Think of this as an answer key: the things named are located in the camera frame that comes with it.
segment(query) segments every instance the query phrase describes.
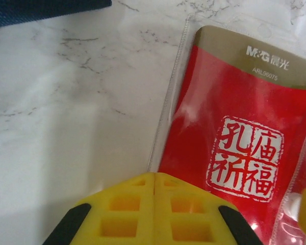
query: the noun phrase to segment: dark blue fabric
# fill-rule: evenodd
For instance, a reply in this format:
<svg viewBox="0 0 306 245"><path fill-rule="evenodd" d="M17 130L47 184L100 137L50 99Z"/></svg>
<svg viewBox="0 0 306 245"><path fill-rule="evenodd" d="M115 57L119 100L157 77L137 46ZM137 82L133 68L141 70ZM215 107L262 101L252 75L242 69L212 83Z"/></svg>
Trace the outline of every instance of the dark blue fabric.
<svg viewBox="0 0 306 245"><path fill-rule="evenodd" d="M108 6L111 0L0 0L0 27Z"/></svg>

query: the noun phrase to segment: black rubber part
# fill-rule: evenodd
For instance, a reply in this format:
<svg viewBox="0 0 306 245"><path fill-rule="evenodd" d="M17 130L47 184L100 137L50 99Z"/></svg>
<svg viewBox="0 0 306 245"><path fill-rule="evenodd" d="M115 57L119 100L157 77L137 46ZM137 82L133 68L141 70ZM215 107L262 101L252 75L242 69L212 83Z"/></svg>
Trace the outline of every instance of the black rubber part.
<svg viewBox="0 0 306 245"><path fill-rule="evenodd" d="M227 206L220 206L219 212L238 245L263 245L240 212Z"/></svg>
<svg viewBox="0 0 306 245"><path fill-rule="evenodd" d="M91 209L88 203L70 209L43 245L69 245Z"/></svg>

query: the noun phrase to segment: white marble countertop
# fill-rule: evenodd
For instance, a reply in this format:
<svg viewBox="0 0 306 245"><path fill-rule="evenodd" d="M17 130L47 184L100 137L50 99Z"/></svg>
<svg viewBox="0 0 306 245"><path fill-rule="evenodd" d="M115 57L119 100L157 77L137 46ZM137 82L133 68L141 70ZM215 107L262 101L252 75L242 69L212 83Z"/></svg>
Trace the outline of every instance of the white marble countertop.
<svg viewBox="0 0 306 245"><path fill-rule="evenodd" d="M193 1L0 28L0 244L41 244L77 200L146 171L187 15L251 13ZM306 41L306 0L283 2L267 19Z"/></svg>

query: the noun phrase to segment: red package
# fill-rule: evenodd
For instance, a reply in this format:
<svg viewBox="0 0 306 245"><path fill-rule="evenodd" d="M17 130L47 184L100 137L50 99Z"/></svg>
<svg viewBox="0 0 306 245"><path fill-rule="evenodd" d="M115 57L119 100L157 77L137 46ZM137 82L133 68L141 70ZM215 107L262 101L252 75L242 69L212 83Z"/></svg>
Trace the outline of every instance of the red package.
<svg viewBox="0 0 306 245"><path fill-rule="evenodd" d="M159 171L235 204L264 244L303 244L283 205L306 188L306 60L201 28Z"/></svg>

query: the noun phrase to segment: clear plastic bag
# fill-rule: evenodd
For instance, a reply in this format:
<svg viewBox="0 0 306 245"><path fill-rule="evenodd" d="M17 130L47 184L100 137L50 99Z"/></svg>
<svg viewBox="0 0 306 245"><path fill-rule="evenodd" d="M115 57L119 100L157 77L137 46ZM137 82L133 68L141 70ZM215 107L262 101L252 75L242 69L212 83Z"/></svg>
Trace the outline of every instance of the clear plastic bag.
<svg viewBox="0 0 306 245"><path fill-rule="evenodd" d="M148 169L232 202L264 244L305 244L284 211L306 188L301 41L245 14L190 15Z"/></svg>

